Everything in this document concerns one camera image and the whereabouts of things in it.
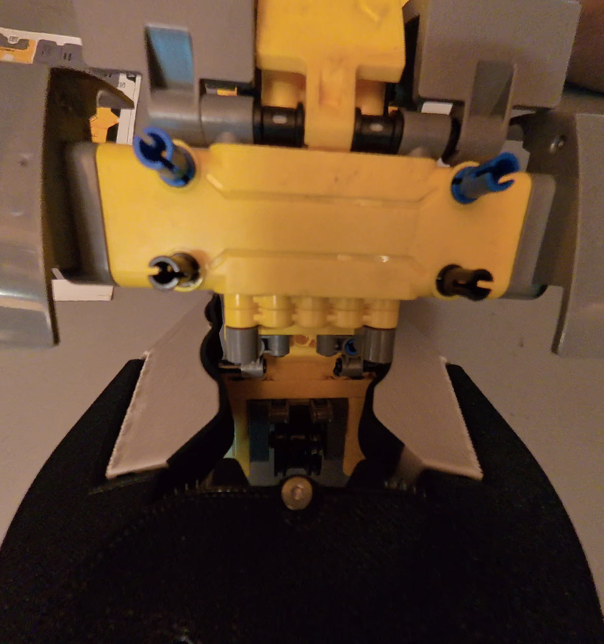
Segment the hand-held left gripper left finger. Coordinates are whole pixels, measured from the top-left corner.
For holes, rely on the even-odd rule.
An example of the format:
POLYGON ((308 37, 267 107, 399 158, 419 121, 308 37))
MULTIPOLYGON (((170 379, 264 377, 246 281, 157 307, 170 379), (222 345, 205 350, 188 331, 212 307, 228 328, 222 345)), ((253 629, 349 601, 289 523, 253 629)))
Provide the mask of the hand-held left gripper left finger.
POLYGON ((229 448, 217 378, 205 366, 204 342, 216 335, 211 294, 191 308, 143 356, 144 363, 105 470, 124 479, 165 470, 174 479, 204 479, 229 448))

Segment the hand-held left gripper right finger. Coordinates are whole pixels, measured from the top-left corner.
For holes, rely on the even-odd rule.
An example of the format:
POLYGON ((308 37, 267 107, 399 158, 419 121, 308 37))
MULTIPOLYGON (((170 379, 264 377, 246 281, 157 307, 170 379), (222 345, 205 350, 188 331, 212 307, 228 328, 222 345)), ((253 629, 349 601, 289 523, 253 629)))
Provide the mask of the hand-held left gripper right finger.
POLYGON ((390 486, 426 471, 483 479, 446 362, 401 307, 389 365, 378 367, 360 420, 360 448, 390 486))

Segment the yellow sticker sheet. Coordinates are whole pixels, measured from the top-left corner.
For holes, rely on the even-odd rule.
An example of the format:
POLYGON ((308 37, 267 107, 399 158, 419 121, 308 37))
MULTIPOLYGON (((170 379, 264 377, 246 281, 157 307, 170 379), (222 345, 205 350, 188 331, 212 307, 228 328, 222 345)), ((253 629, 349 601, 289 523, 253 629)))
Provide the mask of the yellow sticker sheet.
MULTIPOLYGON (((0 61, 78 69, 117 87, 135 104, 140 95, 140 75, 135 72, 88 67, 79 37, 0 27, 0 61)), ((136 116, 136 106, 97 107, 96 114, 90 118, 91 140, 131 145, 135 136, 136 116)))

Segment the yellow toy brick model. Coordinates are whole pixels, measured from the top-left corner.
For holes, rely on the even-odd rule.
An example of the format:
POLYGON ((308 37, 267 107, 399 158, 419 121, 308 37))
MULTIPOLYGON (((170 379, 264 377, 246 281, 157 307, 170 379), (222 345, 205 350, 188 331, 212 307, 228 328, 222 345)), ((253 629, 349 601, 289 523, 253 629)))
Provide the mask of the yellow toy brick model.
MULTIPOLYGON (((0 346, 58 342, 53 286, 211 294, 224 453, 344 485, 401 307, 562 290, 604 358, 604 93, 581 1, 70 1, 90 68, 0 61, 0 346), (137 107, 131 145, 91 140, 137 107)), ((49 34, 62 34, 48 26, 49 34)))

